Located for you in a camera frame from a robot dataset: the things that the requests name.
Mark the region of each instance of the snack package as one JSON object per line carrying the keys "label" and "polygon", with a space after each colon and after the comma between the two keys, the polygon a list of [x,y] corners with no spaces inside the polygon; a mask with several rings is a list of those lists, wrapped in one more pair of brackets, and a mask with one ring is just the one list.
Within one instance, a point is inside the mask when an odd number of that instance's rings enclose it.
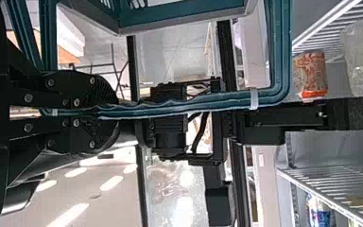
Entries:
{"label": "snack package", "polygon": [[305,52],[293,59],[293,81],[303,101],[326,96],[328,84],[325,55],[321,51]]}

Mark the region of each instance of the screw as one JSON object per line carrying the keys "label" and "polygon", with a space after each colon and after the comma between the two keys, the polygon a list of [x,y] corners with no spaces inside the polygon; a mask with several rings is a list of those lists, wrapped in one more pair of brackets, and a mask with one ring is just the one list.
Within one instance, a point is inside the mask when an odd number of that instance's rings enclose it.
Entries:
{"label": "screw", "polygon": [[79,106],[80,105],[80,99],[76,98],[75,99],[75,106]]}
{"label": "screw", "polygon": [[50,79],[50,80],[48,81],[48,86],[49,86],[49,87],[53,87],[54,85],[55,85],[55,80]]}
{"label": "screw", "polygon": [[95,148],[95,142],[94,142],[94,140],[90,142],[90,148]]}
{"label": "screw", "polygon": [[32,124],[30,124],[30,123],[25,124],[25,132],[29,133],[29,132],[31,132],[31,131],[32,131],[32,129],[33,129],[33,128],[34,128],[34,127],[33,127],[33,125],[32,125]]}
{"label": "screw", "polygon": [[73,126],[74,126],[74,127],[78,127],[78,126],[80,126],[80,121],[79,121],[78,119],[74,120],[74,121],[73,121]]}
{"label": "screw", "polygon": [[0,154],[4,153],[4,152],[7,152],[8,151],[8,146],[7,145],[0,145]]}
{"label": "screw", "polygon": [[32,94],[25,95],[25,102],[26,103],[32,102],[32,99],[33,99],[33,95]]}
{"label": "screw", "polygon": [[61,124],[64,126],[64,127],[67,127],[69,125],[69,120],[65,119],[63,122],[61,122]]}
{"label": "screw", "polygon": [[50,148],[54,147],[54,145],[55,145],[55,140],[49,140],[47,145],[48,145]]}
{"label": "screw", "polygon": [[328,115],[326,115],[324,112],[318,112],[318,117],[326,118]]}

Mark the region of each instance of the metal wire rack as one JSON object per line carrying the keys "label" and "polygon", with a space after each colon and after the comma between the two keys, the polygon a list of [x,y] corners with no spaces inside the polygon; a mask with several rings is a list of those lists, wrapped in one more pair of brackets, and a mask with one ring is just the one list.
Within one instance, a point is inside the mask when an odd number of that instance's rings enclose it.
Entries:
{"label": "metal wire rack", "polygon": [[278,175],[363,226],[363,166],[278,169]]}
{"label": "metal wire rack", "polygon": [[342,0],[293,41],[293,56],[317,49],[325,53],[326,62],[341,61],[340,33],[359,20],[363,20],[363,0]]}

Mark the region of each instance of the black metal bracket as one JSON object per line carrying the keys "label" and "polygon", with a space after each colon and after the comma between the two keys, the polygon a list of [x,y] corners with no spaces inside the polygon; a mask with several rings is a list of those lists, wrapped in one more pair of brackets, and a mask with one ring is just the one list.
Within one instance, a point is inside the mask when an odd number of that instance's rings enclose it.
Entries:
{"label": "black metal bracket", "polygon": [[286,131],[363,131],[363,97],[286,103],[245,112],[247,145],[282,145]]}

